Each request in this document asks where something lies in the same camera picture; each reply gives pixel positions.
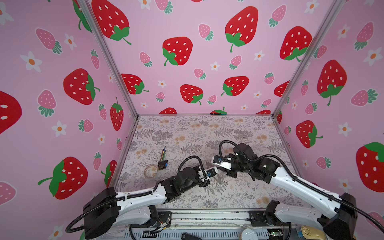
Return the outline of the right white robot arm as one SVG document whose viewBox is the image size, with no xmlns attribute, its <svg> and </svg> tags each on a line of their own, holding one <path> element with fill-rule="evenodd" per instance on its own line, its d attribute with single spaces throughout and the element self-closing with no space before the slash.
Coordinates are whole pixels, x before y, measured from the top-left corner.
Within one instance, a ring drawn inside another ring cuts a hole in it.
<svg viewBox="0 0 384 240">
<path fill-rule="evenodd" d="M 282 188 L 310 205 L 295 207 L 271 201 L 264 211 L 269 224 L 294 223 L 322 230 L 332 240 L 352 240 L 359 210 L 356 199 L 350 194 L 338 195 L 322 189 L 296 175 L 285 162 L 275 155 L 257 156 L 250 146 L 229 142 L 234 152 L 219 156 L 215 164 L 226 169 L 235 178 L 238 173 L 248 174 L 259 180 Z"/>
</svg>

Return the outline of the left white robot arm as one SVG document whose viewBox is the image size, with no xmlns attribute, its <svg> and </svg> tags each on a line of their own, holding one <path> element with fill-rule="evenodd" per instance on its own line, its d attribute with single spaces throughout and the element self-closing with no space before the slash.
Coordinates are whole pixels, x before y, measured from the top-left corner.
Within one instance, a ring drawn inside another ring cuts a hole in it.
<svg viewBox="0 0 384 240">
<path fill-rule="evenodd" d="M 118 193 L 114 188 L 106 188 L 83 207 L 84 237 L 95 239 L 119 225 L 151 226 L 158 218 L 157 205 L 171 203 L 195 186 L 208 186 L 217 173 L 216 167 L 187 167 L 152 188 Z"/>
</svg>

